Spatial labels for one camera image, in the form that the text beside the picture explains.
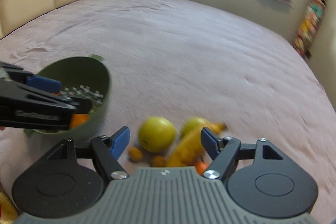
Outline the pink bed blanket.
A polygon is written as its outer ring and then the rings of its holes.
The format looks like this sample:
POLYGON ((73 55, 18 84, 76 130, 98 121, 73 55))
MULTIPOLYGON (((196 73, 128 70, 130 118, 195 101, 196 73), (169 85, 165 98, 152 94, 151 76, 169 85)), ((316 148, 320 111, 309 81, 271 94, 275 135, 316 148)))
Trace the pink bed blanket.
POLYGON ((81 138, 149 116, 176 127, 191 117, 224 122, 245 143, 265 137, 311 174, 313 215, 335 217, 335 111, 306 62, 280 35, 187 0, 81 0, 1 40, 1 60, 38 72, 98 55, 112 78, 108 111, 81 138))

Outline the yellow red plush toy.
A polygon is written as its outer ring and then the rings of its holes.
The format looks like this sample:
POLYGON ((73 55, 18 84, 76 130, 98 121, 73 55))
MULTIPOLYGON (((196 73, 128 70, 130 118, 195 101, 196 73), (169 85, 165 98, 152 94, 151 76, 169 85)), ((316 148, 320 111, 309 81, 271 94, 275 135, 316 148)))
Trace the yellow red plush toy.
POLYGON ((12 224, 19 217, 19 213, 5 194, 3 188, 0 191, 0 223, 1 224, 12 224))

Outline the small brown longan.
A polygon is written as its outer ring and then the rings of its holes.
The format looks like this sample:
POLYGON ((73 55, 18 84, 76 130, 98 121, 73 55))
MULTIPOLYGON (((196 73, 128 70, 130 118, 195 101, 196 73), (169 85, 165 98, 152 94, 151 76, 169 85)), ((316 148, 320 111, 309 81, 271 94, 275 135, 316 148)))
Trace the small brown longan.
POLYGON ((139 162, 143 159, 142 151, 137 147, 130 147, 128 150, 129 159, 133 162, 139 162))
POLYGON ((154 168, 164 168, 167 166, 167 161, 163 156, 155 155, 151 158, 150 165, 154 168))

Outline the green apple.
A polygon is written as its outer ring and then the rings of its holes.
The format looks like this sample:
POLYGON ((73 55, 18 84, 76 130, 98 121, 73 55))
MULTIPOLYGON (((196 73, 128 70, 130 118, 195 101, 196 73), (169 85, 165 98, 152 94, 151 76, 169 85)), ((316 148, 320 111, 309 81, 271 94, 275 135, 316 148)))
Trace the green apple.
POLYGON ((139 145, 149 153, 163 153, 175 141, 177 130, 166 118, 147 118, 138 130, 139 145))

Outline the yellow spotted banana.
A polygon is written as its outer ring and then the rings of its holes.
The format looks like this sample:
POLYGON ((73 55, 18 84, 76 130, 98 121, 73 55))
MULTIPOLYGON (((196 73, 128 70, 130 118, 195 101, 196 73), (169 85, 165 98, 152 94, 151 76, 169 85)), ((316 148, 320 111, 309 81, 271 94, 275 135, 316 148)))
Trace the yellow spotted banana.
POLYGON ((211 123, 198 125, 189 131, 177 144, 174 151, 167 159, 167 167, 192 166, 205 152, 201 143, 201 131, 203 128, 210 129, 216 135, 227 129, 225 123, 211 123))

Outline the yellow green pear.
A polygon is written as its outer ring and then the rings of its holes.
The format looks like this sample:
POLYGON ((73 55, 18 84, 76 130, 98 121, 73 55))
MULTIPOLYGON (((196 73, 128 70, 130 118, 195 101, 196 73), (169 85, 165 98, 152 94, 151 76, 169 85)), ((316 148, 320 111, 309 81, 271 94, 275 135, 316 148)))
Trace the yellow green pear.
POLYGON ((207 125, 208 123, 209 123, 209 121, 205 118, 202 118, 202 117, 190 118, 189 120, 187 120, 185 122, 185 124, 183 125, 183 127, 180 131, 181 138, 183 138, 187 133, 189 133, 190 131, 192 131, 196 127, 204 126, 204 125, 207 125))

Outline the hanging plush toy organizer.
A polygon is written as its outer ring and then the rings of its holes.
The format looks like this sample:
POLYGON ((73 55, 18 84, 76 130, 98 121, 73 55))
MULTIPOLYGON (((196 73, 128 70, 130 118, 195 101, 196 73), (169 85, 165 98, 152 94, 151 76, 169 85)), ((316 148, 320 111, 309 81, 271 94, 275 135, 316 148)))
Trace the hanging plush toy organizer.
POLYGON ((303 58, 310 57, 309 50, 323 19, 325 8, 326 0, 309 0, 305 15, 293 41, 294 49, 303 58))

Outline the orange mandarin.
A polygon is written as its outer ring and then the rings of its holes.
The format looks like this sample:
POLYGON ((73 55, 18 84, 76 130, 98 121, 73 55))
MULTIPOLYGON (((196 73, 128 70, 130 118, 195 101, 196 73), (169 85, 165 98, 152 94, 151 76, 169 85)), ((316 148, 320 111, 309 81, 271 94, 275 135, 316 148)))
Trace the orange mandarin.
POLYGON ((88 114, 74 114, 70 122, 70 129, 83 125, 89 119, 90 119, 90 115, 88 114))
POLYGON ((197 162, 194 163, 194 167, 197 171, 197 174, 200 175, 200 176, 205 172, 205 170, 208 168, 208 166, 209 165, 204 161, 197 161, 197 162))

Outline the green plastic colander bowl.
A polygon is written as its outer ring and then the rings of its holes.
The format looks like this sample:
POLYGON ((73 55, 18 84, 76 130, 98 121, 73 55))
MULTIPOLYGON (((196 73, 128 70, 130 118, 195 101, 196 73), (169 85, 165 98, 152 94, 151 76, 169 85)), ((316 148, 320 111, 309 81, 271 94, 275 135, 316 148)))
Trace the green plastic colander bowl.
POLYGON ((97 55, 69 57, 43 68, 38 75, 60 81, 62 95, 89 97, 93 101, 93 109, 89 112, 88 121, 76 128, 57 132, 24 129, 26 136, 56 136, 75 140, 92 137, 103 123, 112 88, 112 80, 103 58, 97 55))

